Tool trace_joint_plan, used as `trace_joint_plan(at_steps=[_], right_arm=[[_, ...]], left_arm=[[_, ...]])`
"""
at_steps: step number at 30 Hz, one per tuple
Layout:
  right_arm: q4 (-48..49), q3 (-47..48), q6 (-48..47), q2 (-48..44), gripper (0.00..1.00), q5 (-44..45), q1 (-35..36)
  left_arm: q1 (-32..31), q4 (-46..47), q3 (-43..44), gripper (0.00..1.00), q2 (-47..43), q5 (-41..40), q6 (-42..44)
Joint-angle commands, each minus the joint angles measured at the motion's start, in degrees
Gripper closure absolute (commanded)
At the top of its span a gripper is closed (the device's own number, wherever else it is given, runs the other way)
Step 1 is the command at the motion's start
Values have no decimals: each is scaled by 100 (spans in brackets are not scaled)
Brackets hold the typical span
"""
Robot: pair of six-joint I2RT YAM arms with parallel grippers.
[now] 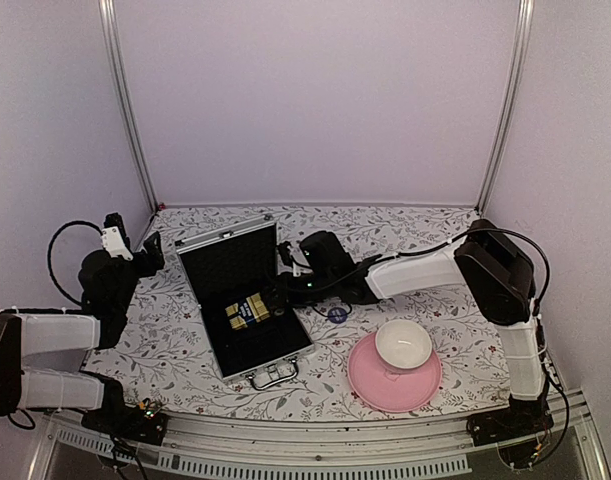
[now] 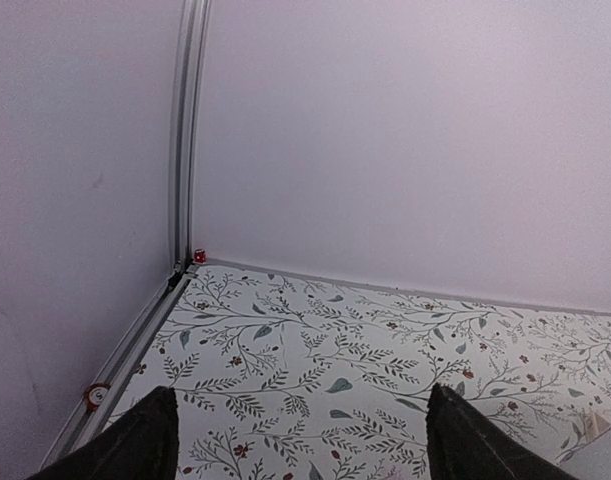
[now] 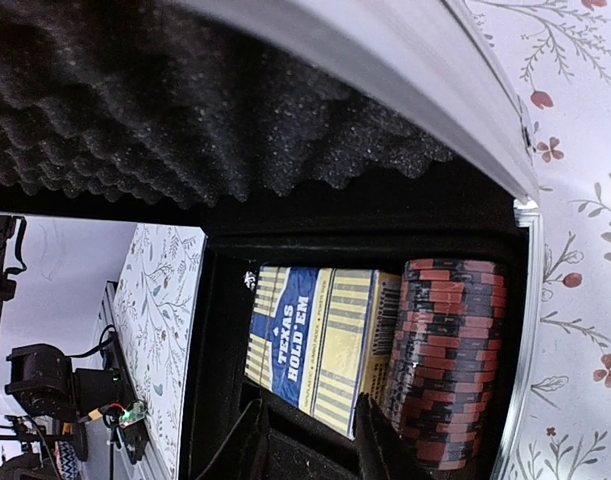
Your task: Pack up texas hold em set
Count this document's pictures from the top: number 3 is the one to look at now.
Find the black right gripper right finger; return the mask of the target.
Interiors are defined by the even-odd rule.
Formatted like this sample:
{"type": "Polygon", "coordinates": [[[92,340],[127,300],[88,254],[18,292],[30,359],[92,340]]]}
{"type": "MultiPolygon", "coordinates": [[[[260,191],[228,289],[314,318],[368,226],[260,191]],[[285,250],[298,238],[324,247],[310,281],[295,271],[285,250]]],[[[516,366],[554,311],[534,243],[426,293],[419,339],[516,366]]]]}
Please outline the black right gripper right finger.
{"type": "Polygon", "coordinates": [[[360,393],[355,407],[355,446],[360,478],[366,480],[432,480],[397,435],[378,403],[360,393]]]}

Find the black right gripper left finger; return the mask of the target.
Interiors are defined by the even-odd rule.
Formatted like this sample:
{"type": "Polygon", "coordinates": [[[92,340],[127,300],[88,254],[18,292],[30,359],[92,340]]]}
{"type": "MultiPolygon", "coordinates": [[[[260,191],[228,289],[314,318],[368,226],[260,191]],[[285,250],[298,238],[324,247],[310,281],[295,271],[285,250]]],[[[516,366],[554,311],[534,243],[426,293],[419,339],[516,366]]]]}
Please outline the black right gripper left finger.
{"type": "Polygon", "coordinates": [[[260,479],[268,451],[268,410],[262,399],[250,402],[200,479],[260,479]]]}

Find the blue gold card deck box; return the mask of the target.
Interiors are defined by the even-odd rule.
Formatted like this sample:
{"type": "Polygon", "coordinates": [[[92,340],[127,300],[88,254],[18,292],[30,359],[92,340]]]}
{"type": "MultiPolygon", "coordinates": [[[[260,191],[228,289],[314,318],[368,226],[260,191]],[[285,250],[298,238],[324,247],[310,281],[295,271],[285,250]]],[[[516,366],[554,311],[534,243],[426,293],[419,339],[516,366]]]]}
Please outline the blue gold card deck box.
{"type": "Polygon", "coordinates": [[[381,270],[261,267],[245,376],[353,438],[359,395],[384,395],[400,288],[381,270]]]}

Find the aluminium poker case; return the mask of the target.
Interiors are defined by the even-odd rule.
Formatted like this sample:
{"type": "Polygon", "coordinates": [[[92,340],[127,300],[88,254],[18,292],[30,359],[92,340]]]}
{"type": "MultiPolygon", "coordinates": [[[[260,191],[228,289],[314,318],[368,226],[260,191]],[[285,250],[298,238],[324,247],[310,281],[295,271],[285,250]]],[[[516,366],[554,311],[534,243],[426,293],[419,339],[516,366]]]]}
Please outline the aluminium poker case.
{"type": "Polygon", "coordinates": [[[263,266],[508,267],[480,449],[525,395],[543,240],[524,102],[462,1],[0,1],[0,215],[24,216],[0,357],[100,343],[107,281],[143,477],[200,479],[262,399],[260,479],[361,479],[347,438],[244,373],[263,266]]]}

